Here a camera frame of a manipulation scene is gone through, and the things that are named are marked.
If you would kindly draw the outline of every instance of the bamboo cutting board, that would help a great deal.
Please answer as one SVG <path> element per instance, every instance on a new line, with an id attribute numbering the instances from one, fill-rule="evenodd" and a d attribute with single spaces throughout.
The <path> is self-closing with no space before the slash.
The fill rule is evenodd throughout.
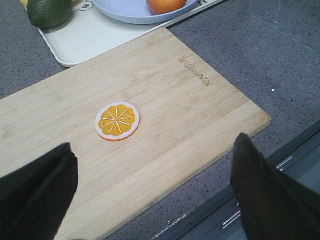
<path id="1" fill-rule="evenodd" d="M 141 121 L 109 142 L 94 121 L 116 101 Z M 270 120 L 161 28 L 0 100 L 0 177 L 70 142 L 79 185 L 55 239 L 103 239 Z"/>

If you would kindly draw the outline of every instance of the white tray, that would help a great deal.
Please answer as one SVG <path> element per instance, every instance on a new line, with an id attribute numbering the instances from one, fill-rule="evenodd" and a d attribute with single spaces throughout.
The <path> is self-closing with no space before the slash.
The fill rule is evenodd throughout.
<path id="1" fill-rule="evenodd" d="M 78 0 L 62 26 L 40 30 L 56 60 L 70 68 L 161 27 L 168 27 L 223 0 L 198 0 L 195 8 L 164 23 L 137 25 L 114 20 L 92 0 Z"/>

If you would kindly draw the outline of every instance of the black fabric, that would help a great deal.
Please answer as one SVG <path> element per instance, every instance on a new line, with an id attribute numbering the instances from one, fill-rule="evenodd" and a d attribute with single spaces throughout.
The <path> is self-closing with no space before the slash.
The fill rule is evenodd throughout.
<path id="1" fill-rule="evenodd" d="M 231 185 L 248 240 L 320 240 L 320 196 L 267 163 L 243 133 Z"/>
<path id="2" fill-rule="evenodd" d="M 0 239 L 53 240 L 77 187 L 69 143 L 0 178 Z"/>

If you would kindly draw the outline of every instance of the lime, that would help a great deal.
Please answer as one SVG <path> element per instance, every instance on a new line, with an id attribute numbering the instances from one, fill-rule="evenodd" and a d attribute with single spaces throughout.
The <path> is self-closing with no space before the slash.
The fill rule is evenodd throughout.
<path id="1" fill-rule="evenodd" d="M 29 0 L 26 11 L 32 25 L 52 29 L 67 21 L 72 6 L 71 0 Z"/>

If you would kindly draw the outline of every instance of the felt orange slice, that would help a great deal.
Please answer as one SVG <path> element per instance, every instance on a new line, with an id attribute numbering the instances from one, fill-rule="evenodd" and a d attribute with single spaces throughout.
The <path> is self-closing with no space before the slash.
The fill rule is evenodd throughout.
<path id="1" fill-rule="evenodd" d="M 116 101 L 102 108 L 94 121 L 96 133 L 108 141 L 121 141 L 135 133 L 140 123 L 138 109 L 126 101 Z"/>

